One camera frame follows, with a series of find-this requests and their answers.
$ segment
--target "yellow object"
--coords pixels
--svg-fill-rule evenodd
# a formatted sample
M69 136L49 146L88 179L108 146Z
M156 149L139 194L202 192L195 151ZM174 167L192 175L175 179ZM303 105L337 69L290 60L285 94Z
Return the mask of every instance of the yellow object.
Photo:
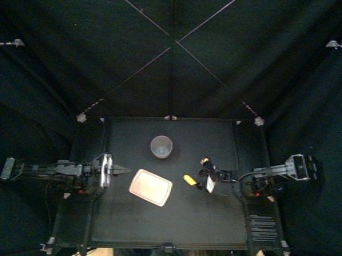
M196 181L188 175L184 175L183 178L190 186L194 186L196 184Z

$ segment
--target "black fabric wall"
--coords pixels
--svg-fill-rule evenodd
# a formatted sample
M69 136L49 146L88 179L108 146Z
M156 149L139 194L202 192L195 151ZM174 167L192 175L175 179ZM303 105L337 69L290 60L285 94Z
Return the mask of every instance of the black fabric wall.
M0 16L0 41L17 38ZM7 157L25 163L69 158L75 121L63 95L25 48L0 48L0 168ZM31 251L49 233L45 183L0 184L0 255ZM51 218L56 209L49 206Z
M293 183L281 201L286 237L297 255L342 254L342 52L330 54L298 77L268 119L274 164L311 154L321 165L317 182Z
M287 242L297 255L342 255L342 51L325 48L330 39L341 39L333 36L341 31L341 1L235 2L184 40L228 87L218 86L176 48L175 114L251 117L239 96L266 118L272 164L295 153L315 155L323 166L321 180L291 184L281 202ZM0 168L8 156L31 163L68 158L75 115L170 43L124 1L97 1L96 8L93 1L3 3L0 42L23 38L28 43L23 48L0 47ZM134 3L168 30L170 4ZM178 27L178 39L227 1L203 3L180 2L178 24L184 27ZM107 97L93 114L168 113L170 54L154 64ZM1 185L0 254L44 242L44 193L45 184Z

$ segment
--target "white paper cup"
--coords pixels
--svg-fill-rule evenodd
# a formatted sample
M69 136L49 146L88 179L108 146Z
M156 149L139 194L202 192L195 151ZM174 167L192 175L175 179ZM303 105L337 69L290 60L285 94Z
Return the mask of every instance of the white paper cup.
M167 158L172 151L171 139L164 135L156 136L151 141L151 151L156 158Z

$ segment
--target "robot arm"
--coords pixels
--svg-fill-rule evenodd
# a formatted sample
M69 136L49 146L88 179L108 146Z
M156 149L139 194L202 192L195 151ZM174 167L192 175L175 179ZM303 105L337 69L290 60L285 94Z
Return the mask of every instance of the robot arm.
M110 187L111 176L128 173L131 170L114 164L112 155L103 153L89 163L73 163L68 160L59 160L51 165L27 165L15 158L7 158L0 179L15 181L19 178L40 178L52 181L68 182L72 178L73 187L85 187L91 177L99 177L99 186Z

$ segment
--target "black ceiling fabric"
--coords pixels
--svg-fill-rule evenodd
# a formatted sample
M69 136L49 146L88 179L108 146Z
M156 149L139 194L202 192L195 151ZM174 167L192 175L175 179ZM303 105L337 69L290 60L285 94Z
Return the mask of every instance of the black ceiling fabric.
M17 38L0 45L0 162L67 158L81 112L260 116L272 163L325 164L325 183L282 201L290 246L342 254L339 0L3 0L0 43Z

